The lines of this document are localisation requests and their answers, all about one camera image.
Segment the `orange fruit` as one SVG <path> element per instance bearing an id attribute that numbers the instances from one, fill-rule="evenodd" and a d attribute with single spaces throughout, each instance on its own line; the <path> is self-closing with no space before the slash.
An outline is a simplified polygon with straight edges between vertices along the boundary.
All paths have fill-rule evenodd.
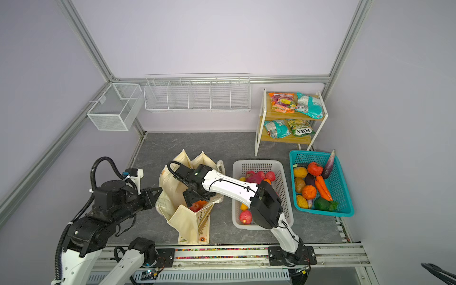
<path id="1" fill-rule="evenodd" d="M 200 201 L 196 202 L 196 205 L 197 205 L 198 209 L 203 208 L 206 204 L 207 204 L 207 201 L 203 201 L 203 200 L 200 200 Z"/>

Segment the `cream canvas grocery bag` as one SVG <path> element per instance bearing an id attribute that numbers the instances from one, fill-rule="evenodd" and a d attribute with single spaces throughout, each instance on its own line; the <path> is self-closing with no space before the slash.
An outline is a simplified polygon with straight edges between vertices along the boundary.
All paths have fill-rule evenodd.
<path id="1" fill-rule="evenodd" d="M 207 245 L 210 242 L 210 215 L 213 207 L 223 201 L 217 194 L 210 198 L 197 212 L 186 206 L 183 192 L 187 187 L 173 177 L 167 167 L 161 171 L 159 186 L 162 193 L 156 203 L 156 210 L 167 224 L 179 233 L 180 245 Z"/>

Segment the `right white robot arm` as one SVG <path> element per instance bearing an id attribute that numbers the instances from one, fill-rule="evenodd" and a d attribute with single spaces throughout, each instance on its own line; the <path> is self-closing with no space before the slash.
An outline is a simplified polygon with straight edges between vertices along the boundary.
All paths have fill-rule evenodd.
<path id="1" fill-rule="evenodd" d="M 311 267 L 317 263 L 312 247 L 306 246 L 288 224 L 281 199 L 269 183 L 242 182 L 206 165 L 191 169 L 177 161 L 170 161 L 167 169 L 175 179 L 187 187 L 183 196 L 188 206 L 199 201 L 209 201 L 216 194 L 222 194 L 248 206 L 253 222 L 270 230 L 279 241 L 280 246 L 273 247 L 270 253 L 271 261 L 287 267 Z"/>

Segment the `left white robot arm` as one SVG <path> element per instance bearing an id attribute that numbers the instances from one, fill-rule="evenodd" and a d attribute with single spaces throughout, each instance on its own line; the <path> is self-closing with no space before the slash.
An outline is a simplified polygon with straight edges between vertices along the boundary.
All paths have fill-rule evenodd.
<path id="1" fill-rule="evenodd" d="M 108 162 L 117 176 L 97 185 L 96 171 Z M 91 196 L 67 223 L 57 245 L 54 285 L 85 285 L 93 267 L 111 236 L 123 234 L 121 223 L 136 219 L 137 213 L 155 207 L 161 187 L 140 189 L 133 181 L 139 170 L 120 172 L 110 157 L 98 158 L 90 171 Z"/>

